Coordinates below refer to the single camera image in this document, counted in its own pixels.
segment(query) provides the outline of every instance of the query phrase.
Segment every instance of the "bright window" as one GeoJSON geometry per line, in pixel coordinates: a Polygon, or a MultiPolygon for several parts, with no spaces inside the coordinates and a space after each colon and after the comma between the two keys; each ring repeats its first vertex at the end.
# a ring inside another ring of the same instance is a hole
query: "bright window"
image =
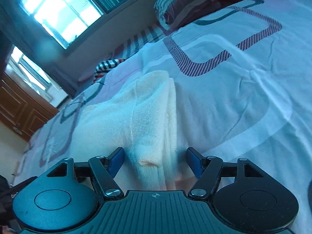
{"type": "Polygon", "coordinates": [[[91,0],[23,0],[22,3],[65,49],[102,15],[91,0]]]}

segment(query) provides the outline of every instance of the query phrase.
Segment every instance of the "window sill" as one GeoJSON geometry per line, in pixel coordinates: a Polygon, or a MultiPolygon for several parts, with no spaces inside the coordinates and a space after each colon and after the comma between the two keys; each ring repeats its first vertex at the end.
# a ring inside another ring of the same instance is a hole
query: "window sill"
{"type": "Polygon", "coordinates": [[[121,11],[128,8],[136,1],[138,0],[125,0],[122,4],[114,8],[108,14],[102,15],[97,21],[95,21],[91,26],[89,26],[79,37],[77,37],[77,39],[75,39],[74,42],[72,42],[66,50],[64,50],[64,56],[68,57],[70,54],[72,54],[89,36],[94,34],[97,31],[97,29],[99,29],[103,24],[111,20],[113,17],[115,17],[121,11]]]}

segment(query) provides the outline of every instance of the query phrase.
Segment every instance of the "triangular cutout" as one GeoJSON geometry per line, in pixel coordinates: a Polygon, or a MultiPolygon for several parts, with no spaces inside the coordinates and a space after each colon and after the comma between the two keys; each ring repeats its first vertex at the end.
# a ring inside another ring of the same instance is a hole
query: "triangular cutout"
{"type": "Polygon", "coordinates": [[[263,176],[257,172],[250,164],[244,165],[245,177],[262,178],[263,176]]]}
{"type": "Polygon", "coordinates": [[[47,177],[65,177],[67,175],[67,163],[61,163],[47,177]]]}

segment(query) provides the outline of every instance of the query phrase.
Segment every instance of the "crosshair symbol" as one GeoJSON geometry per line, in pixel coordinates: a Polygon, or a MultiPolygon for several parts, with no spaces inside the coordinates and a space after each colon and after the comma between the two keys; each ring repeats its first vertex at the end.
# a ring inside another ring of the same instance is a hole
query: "crosshair symbol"
{"type": "Polygon", "coordinates": [[[160,194],[159,194],[159,193],[153,193],[152,196],[153,196],[154,198],[158,198],[158,197],[160,196],[160,194]]]}

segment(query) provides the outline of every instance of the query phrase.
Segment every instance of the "folded blanket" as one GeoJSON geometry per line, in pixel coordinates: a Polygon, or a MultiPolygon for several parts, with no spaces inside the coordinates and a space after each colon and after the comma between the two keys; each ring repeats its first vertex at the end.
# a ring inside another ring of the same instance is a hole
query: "folded blanket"
{"type": "Polygon", "coordinates": [[[126,158],[115,181],[124,192],[174,190],[176,126],[174,81],[166,71],[153,71],[112,99],[83,110],[70,156],[75,162],[84,162],[123,147],[126,158]]]}

